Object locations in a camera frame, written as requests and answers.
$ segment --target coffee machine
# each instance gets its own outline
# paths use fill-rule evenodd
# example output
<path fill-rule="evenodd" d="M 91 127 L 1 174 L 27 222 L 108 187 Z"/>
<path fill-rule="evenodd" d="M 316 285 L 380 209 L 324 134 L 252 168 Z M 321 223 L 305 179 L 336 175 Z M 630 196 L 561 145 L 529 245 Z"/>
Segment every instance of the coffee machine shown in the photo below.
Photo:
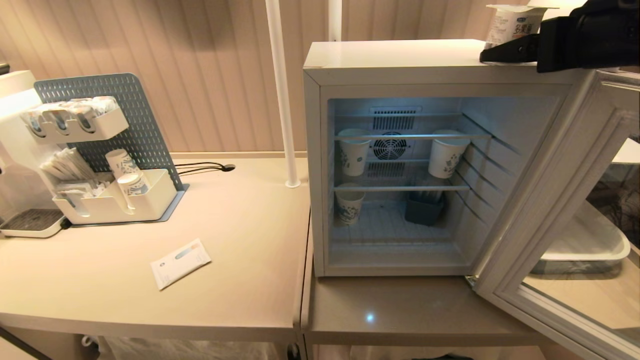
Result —
<path fill-rule="evenodd" d="M 0 76 L 0 233 L 5 236 L 49 237 L 63 221 L 51 200 L 54 180 L 40 170 L 60 148 L 36 143 L 19 116 L 41 104 L 34 82 L 30 71 Z"/>

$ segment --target vertical wall panel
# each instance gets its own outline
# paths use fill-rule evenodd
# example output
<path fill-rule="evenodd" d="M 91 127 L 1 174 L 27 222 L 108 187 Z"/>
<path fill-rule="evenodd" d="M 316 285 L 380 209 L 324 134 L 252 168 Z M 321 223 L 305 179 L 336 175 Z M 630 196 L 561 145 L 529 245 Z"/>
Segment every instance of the vertical wall panel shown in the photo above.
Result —
<path fill-rule="evenodd" d="M 527 0 L 500 3 L 526 4 Z M 343 0 L 342 39 L 486 36 L 490 0 Z M 328 0 L 280 0 L 296 150 Z M 132 72 L 171 151 L 282 150 L 264 0 L 0 0 L 0 61 L 37 79 Z"/>

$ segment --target white tray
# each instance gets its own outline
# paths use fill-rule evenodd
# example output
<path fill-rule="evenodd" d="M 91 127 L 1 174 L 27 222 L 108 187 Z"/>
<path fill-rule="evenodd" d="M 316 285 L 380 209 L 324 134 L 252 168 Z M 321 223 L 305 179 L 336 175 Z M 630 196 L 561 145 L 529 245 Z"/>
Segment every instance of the white tray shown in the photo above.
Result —
<path fill-rule="evenodd" d="M 625 234 L 584 201 L 532 272 L 604 272 L 629 255 Z"/>
<path fill-rule="evenodd" d="M 177 192 L 167 169 L 157 168 L 142 171 L 151 187 L 143 195 L 129 196 L 135 209 L 127 207 L 124 195 L 115 182 L 109 185 L 100 196 L 81 199 L 82 204 L 76 208 L 71 206 L 69 201 L 58 197 L 53 198 L 53 202 L 72 224 L 157 220 L 162 217 Z"/>
<path fill-rule="evenodd" d="M 52 122 L 43 122 L 42 129 L 47 133 L 43 138 L 34 134 L 28 125 L 25 125 L 29 134 L 38 143 L 70 143 L 70 142 L 90 142 L 95 140 L 108 140 L 129 127 L 127 119 L 122 113 L 122 109 L 117 108 L 113 111 L 98 116 L 94 120 L 95 132 L 87 133 L 82 129 L 80 123 L 75 120 L 67 121 L 68 135 L 63 135 L 58 132 L 58 126 Z"/>

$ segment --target mini fridge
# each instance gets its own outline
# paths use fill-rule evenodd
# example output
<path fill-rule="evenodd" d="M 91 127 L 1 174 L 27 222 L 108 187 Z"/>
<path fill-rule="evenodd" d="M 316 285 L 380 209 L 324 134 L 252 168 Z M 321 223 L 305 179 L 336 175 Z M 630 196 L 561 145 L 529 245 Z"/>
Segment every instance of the mini fridge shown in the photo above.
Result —
<path fill-rule="evenodd" d="M 463 275 L 585 359 L 640 359 L 640 74 L 483 47 L 312 44 L 314 275 Z"/>

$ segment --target fridge fan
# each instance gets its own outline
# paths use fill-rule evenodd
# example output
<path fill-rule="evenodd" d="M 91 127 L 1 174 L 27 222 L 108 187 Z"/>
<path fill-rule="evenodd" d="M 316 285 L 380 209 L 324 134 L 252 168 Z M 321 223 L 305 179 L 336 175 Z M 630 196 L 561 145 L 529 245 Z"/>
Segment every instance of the fridge fan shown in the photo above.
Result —
<path fill-rule="evenodd" d="M 395 131 L 384 133 L 383 135 L 400 135 Z M 376 140 L 373 143 L 373 153 L 380 160 L 396 160 L 404 154 L 406 141 L 404 139 Z"/>

